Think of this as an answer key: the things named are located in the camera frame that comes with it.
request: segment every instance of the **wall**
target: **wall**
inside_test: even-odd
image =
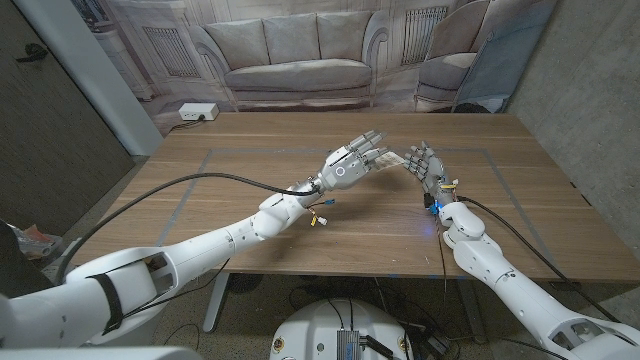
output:
[[[162,142],[151,119],[68,0],[15,0],[131,155],[151,155]]]
[[[507,112],[640,259],[640,2],[561,0]]]

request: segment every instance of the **white robot body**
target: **white robot body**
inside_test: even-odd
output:
[[[344,330],[351,329],[351,307],[353,306],[353,329],[360,336],[369,335],[393,351],[393,357],[405,359],[407,355],[401,348],[405,331],[398,322],[384,311],[363,301],[331,299],[317,301],[307,305],[291,315],[276,331],[271,343],[271,360],[306,359],[336,360],[361,359],[384,360],[381,354],[371,348],[357,346],[351,349],[352,357],[340,357],[338,351],[338,331],[342,317]],[[413,359],[411,348],[407,352]]]

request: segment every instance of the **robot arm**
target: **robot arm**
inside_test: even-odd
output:
[[[315,176],[274,194],[235,224],[166,247],[121,250],[70,272],[64,285],[7,300],[0,295],[0,344],[5,348],[101,344],[155,316],[186,283],[225,259],[276,236],[324,193],[348,189],[387,152],[374,149],[386,134],[369,131],[332,152]],[[142,306],[145,310],[136,312]]]
[[[540,346],[567,359],[640,358],[640,331],[571,311],[518,271],[485,233],[483,221],[456,201],[455,184],[433,150],[424,142],[412,150],[405,167],[435,199],[456,264],[489,286]]]

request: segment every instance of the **power outlet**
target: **power outlet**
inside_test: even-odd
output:
[[[204,115],[205,120],[214,120],[220,110],[213,103],[185,103],[178,112],[185,121],[198,120],[200,115]]]

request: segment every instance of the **door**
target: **door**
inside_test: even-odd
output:
[[[9,0],[0,33],[0,218],[62,235],[133,161]]]

